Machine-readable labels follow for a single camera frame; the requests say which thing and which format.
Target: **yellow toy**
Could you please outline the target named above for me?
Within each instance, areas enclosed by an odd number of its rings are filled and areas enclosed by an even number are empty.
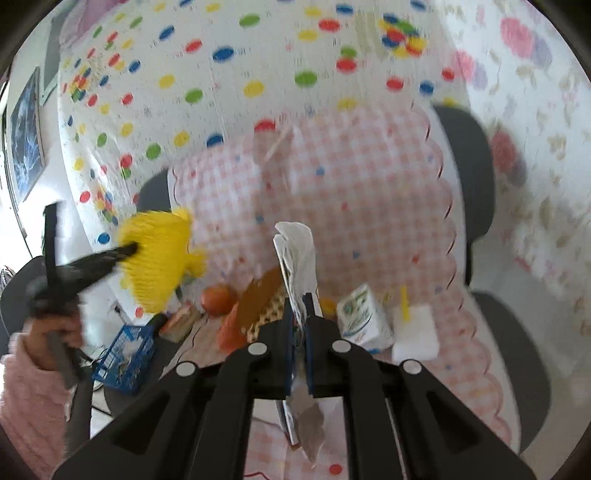
[[[201,277],[206,271],[205,252],[189,252],[191,216],[184,209],[138,213],[121,225],[118,237],[119,245],[139,245],[121,266],[135,299],[148,313],[165,309],[185,272]]]

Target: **blue basket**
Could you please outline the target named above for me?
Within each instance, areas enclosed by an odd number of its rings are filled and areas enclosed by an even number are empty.
[[[125,345],[138,338],[143,339],[141,346],[130,359],[125,359]],[[134,394],[144,381],[153,354],[154,327],[123,325],[92,378],[123,393]]]

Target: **pink sleeve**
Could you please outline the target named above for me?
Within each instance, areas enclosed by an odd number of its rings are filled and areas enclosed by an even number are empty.
[[[0,396],[0,424],[31,470],[46,480],[64,455],[69,392],[58,372],[39,370],[29,358],[22,334],[13,336]]]

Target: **blue dot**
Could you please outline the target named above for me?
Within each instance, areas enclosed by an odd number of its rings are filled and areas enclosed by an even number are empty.
[[[234,55],[234,49],[232,47],[221,47],[212,54],[213,61],[222,63],[230,60]]]
[[[390,25],[396,25],[398,23],[398,17],[392,14],[384,14],[384,21]]]
[[[353,7],[349,4],[337,4],[336,12],[342,15],[353,15]]]
[[[428,80],[421,82],[421,85],[418,86],[418,91],[421,95],[424,96],[431,96],[433,94],[433,90],[435,90],[435,85]]]
[[[218,134],[218,133],[211,134],[207,138],[207,141],[205,142],[207,148],[213,147],[213,146],[218,145],[220,143],[223,143],[223,137],[221,134]]]
[[[424,12],[427,9],[425,4],[423,2],[419,2],[418,0],[412,0],[410,4],[415,10],[419,10],[420,12]]]
[[[139,62],[139,60],[134,60],[133,62],[131,62],[129,64],[129,72],[130,73],[135,73],[139,70],[139,68],[141,67],[141,63]]]
[[[400,42],[390,40],[390,38],[387,35],[384,35],[382,37],[382,43],[384,44],[385,47],[388,47],[388,48],[396,48],[400,44]]]
[[[106,245],[111,241],[111,236],[107,232],[103,232],[99,235],[97,240],[101,245]]]
[[[166,40],[167,38],[170,38],[170,36],[173,33],[174,33],[174,27],[172,25],[169,25],[164,30],[162,30],[162,32],[160,32],[160,36],[159,36],[160,41],[163,41],[163,40]]]

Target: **red dot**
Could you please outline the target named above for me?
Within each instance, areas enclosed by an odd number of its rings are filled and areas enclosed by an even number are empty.
[[[390,30],[388,30],[386,35],[388,36],[388,38],[390,40],[392,40],[396,43],[403,42],[406,39],[406,35],[404,35],[404,33],[402,33],[397,28],[391,28]]]
[[[338,463],[333,463],[329,467],[329,472],[331,475],[340,475],[343,472],[343,467],[341,467]]]
[[[393,92],[399,92],[404,87],[404,80],[400,77],[390,77],[386,81],[386,88],[388,90],[392,90]]]
[[[352,73],[357,68],[357,62],[353,59],[338,59],[336,61],[336,69],[341,73]]]
[[[318,22],[318,28],[325,32],[338,32],[340,30],[340,23],[334,18],[323,18]]]
[[[201,40],[191,40],[189,43],[185,45],[185,52],[193,53],[201,48],[203,43]]]
[[[274,132],[275,121],[270,118],[263,118],[255,124],[255,132]]]
[[[121,165],[121,168],[130,168],[133,161],[134,158],[127,153],[119,159],[119,164]]]
[[[456,78],[456,73],[452,69],[443,69],[441,71],[441,76],[443,77],[443,80],[452,82],[453,79]]]
[[[124,105],[129,105],[131,102],[134,101],[134,96],[131,95],[131,93],[127,93],[122,99],[121,99],[121,103],[123,103]]]
[[[120,58],[121,58],[121,55],[119,55],[118,53],[116,53],[115,55],[113,55],[109,59],[109,67],[114,67],[115,65],[117,65],[117,62],[119,61]]]

